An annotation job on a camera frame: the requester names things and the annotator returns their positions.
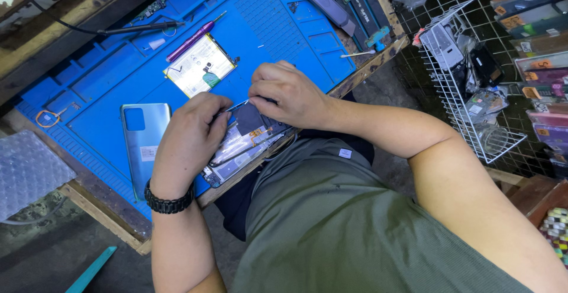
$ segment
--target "concrete floor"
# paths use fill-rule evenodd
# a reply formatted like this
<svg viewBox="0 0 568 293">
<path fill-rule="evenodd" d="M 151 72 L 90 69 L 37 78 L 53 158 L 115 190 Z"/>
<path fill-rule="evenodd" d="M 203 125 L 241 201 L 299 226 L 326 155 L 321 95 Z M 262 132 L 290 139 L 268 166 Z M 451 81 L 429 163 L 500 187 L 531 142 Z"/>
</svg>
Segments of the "concrete floor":
<svg viewBox="0 0 568 293">
<path fill-rule="evenodd" d="M 396 79 L 389 62 L 353 90 L 358 102 L 417 108 Z M 392 188 L 415 197 L 406 160 L 375 150 L 373 170 Z M 60 201 L 49 194 L 18 213 L 20 219 L 45 214 Z M 233 282 L 245 243 L 223 228 L 223 216 L 212 205 L 204 212 L 212 234 L 217 265 L 227 286 Z M 0 224 L 2 292 L 63 292 L 108 246 L 117 251 L 85 292 L 153 292 L 151 255 L 140 256 L 128 245 L 67 201 L 52 217 L 26 226 Z"/>
</svg>

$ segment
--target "white wire basket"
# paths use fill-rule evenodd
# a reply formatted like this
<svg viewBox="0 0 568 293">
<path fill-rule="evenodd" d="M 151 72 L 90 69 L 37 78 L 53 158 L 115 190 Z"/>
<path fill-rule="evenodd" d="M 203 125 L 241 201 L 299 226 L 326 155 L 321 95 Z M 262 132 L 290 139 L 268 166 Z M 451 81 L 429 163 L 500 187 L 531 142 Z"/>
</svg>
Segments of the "white wire basket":
<svg viewBox="0 0 568 293">
<path fill-rule="evenodd" d="M 430 73 L 430 78 L 435 83 L 436 93 L 438 93 L 452 126 L 462 135 L 476 155 L 484 159 L 487 164 L 501 157 L 511 150 L 519 142 L 527 137 L 523 133 L 515 133 L 510 130 L 500 129 L 501 135 L 494 135 L 493 138 L 480 139 L 479 133 L 473 125 L 470 114 L 466 111 L 466 103 L 458 90 L 458 85 L 451 67 L 456 65 L 456 60 L 461 60 L 461 53 L 457 46 L 451 46 L 459 35 L 466 31 L 470 32 L 470 37 L 474 37 L 476 42 L 481 42 L 475 30 L 471 28 L 464 8 L 474 0 L 467 0 L 457 5 L 451 6 L 443 14 L 434 17 L 432 21 L 424 27 L 420 35 L 422 48 L 419 50 L 424 59 L 426 70 Z"/>
</svg>

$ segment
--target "wire rack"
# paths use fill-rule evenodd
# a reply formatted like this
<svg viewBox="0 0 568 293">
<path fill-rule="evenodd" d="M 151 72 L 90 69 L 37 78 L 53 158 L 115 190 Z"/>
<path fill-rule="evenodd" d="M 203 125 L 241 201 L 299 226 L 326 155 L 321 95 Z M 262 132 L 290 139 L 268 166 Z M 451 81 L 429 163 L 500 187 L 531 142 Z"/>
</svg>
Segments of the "wire rack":
<svg viewBox="0 0 568 293">
<path fill-rule="evenodd" d="M 453 98 L 454 93 L 457 93 L 453 77 L 450 72 L 432 63 L 431 54 L 428 56 L 428 52 L 421 52 L 416 46 L 408 46 L 395 57 L 396 76 L 421 102 L 425 111 L 451 123 L 489 166 L 528 177 L 534 174 L 553 174 L 549 157 L 543 151 L 544 144 L 536 139 L 532 124 L 525 114 L 525 110 L 530 108 L 530 101 L 524 98 L 516 85 L 521 81 L 513 63 L 517 51 L 509 43 L 511 36 L 493 18 L 495 12 L 490 6 L 490 0 L 427 0 L 424 6 L 414 8 L 413 11 L 403 8 L 397 8 L 396 11 L 401 25 L 412 38 L 420 28 L 428 25 L 431 27 L 433 20 L 436 23 L 436 17 L 448 13 L 451 7 L 461 3 L 467 4 L 454 14 L 464 23 L 461 32 L 484 41 L 505 72 L 506 77 L 501 85 L 509 87 L 510 105 L 499 114 L 498 125 L 511 133 L 512 140 L 508 141 L 506 150 L 499 154 L 485 154 L 483 150 L 479 150 L 476 131 L 465 123 L 471 123 L 467 121 L 470 119 L 463 119 L 466 116 L 459 111 L 463 100 L 459 94 L 455 100 Z"/>
</svg>

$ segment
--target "shirt tag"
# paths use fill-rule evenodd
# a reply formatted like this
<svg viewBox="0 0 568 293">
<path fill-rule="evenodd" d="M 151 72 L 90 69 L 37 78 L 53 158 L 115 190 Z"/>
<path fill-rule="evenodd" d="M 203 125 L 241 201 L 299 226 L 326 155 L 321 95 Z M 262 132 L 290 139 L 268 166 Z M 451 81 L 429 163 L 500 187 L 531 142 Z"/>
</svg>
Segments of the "shirt tag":
<svg viewBox="0 0 568 293">
<path fill-rule="evenodd" d="M 142 157 L 142 162 L 154 161 L 156 158 L 156 151 L 158 150 L 157 145 L 153 146 L 141 146 L 140 156 Z"/>
<path fill-rule="evenodd" d="M 351 159 L 351 153 L 353 151 L 347 149 L 339 149 L 339 156 L 344 157 L 346 159 Z"/>
</svg>

